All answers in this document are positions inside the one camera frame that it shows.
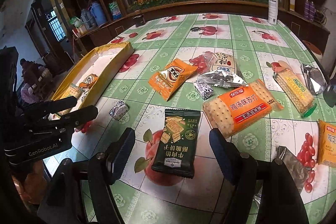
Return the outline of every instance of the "window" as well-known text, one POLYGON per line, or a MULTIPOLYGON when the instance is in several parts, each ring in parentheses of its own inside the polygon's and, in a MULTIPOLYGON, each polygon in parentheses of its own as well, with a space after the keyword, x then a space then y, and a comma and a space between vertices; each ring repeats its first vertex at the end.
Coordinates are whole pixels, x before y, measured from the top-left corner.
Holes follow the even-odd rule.
POLYGON ((57 41, 61 41, 65 37, 65 33, 58 21, 55 11, 52 10, 50 13, 46 14, 46 17, 57 41))

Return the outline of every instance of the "spray bottle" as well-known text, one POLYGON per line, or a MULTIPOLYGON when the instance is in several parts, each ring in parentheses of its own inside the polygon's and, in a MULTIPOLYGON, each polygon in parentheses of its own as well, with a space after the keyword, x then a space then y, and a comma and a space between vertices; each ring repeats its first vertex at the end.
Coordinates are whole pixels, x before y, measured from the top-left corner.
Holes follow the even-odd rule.
POLYGON ((278 0, 268 0, 268 22, 272 25, 277 24, 278 0))

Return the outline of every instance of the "black snack package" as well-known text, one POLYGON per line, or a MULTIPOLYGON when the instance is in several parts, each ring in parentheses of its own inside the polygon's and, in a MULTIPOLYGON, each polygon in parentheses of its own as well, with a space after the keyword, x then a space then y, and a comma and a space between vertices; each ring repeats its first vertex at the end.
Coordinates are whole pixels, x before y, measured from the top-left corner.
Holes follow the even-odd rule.
POLYGON ((165 127, 152 170, 192 179, 201 112, 166 109, 165 127))

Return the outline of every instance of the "orange package with chinese text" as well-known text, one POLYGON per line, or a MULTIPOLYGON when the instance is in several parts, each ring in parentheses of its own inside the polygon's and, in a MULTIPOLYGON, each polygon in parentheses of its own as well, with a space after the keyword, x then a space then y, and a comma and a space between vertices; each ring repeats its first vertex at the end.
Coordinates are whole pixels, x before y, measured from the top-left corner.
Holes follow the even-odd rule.
POLYGON ((336 126, 319 119, 318 163, 336 167, 336 126))
POLYGON ((247 128, 273 110, 283 106, 257 79, 215 99, 203 103, 204 114, 211 128, 218 128, 225 138, 247 128))
POLYGON ((157 71, 149 79, 148 83, 168 101, 169 97, 182 85, 196 70, 197 66, 191 66, 176 58, 163 70, 157 71))

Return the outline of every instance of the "white logo label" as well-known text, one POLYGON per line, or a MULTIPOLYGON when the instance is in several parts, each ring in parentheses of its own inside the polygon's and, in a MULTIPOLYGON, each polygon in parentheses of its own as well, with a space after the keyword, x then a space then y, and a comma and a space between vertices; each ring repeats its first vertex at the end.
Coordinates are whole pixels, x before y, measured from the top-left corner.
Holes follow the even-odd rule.
POLYGON ((165 166, 169 167, 181 167, 182 160, 176 159, 176 158, 165 158, 165 166))

